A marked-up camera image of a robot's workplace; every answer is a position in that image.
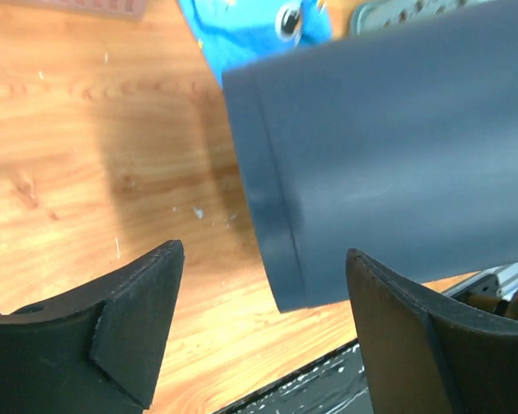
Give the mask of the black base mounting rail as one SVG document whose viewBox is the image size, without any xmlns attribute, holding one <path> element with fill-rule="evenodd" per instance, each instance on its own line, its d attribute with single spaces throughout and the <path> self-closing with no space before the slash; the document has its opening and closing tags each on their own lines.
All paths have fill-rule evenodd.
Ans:
<svg viewBox="0 0 518 414">
<path fill-rule="evenodd" d="M 372 414 L 357 339 L 218 410 L 238 414 Z"/>
</svg>

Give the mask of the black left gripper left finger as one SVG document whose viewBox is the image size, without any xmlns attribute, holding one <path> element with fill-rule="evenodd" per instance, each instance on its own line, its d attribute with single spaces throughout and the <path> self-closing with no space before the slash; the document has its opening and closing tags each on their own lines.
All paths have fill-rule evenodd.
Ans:
<svg viewBox="0 0 518 414">
<path fill-rule="evenodd" d="M 180 289 L 181 241 L 0 313 L 0 413 L 141 413 L 152 405 Z"/>
</svg>

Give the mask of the dark navy round bin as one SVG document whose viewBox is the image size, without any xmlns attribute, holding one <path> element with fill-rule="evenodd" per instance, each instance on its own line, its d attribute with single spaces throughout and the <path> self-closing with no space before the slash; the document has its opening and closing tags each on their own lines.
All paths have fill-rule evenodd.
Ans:
<svg viewBox="0 0 518 414">
<path fill-rule="evenodd" d="M 518 1 L 223 76 L 279 311 L 347 298 L 355 248 L 425 283 L 518 262 Z"/>
</svg>

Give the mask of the pink perforated basket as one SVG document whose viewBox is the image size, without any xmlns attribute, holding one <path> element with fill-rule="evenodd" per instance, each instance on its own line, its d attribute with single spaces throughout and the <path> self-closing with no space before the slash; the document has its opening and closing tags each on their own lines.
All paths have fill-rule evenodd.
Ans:
<svg viewBox="0 0 518 414">
<path fill-rule="evenodd" d="M 38 7 L 62 11 L 90 13 L 97 16 L 139 19 L 143 16 L 147 0 L 35 0 L 22 1 Z"/>
</svg>

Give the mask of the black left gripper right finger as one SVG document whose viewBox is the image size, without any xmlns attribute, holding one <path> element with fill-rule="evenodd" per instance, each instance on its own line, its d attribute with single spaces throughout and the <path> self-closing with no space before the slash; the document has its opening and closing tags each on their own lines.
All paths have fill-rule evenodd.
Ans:
<svg viewBox="0 0 518 414">
<path fill-rule="evenodd" d="M 518 322 L 424 287 L 359 249 L 346 279 L 375 413 L 518 413 Z"/>
</svg>

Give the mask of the light blue perforated basket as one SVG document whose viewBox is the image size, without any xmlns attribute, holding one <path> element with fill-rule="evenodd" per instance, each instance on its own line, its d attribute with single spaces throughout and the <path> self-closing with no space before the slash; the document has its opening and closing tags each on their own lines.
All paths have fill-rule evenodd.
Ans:
<svg viewBox="0 0 518 414">
<path fill-rule="evenodd" d="M 387 0 L 365 1 L 352 12 L 349 36 L 357 36 L 404 22 L 449 14 L 458 9 L 487 3 L 484 0 Z"/>
</svg>

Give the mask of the blue cartoon cloth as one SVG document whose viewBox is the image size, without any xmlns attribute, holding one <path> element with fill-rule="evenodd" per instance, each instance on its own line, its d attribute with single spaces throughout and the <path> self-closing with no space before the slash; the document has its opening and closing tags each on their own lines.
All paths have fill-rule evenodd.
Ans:
<svg viewBox="0 0 518 414">
<path fill-rule="evenodd" d="M 180 10 L 221 85 L 224 72 L 332 38 L 324 1 L 180 1 Z"/>
</svg>

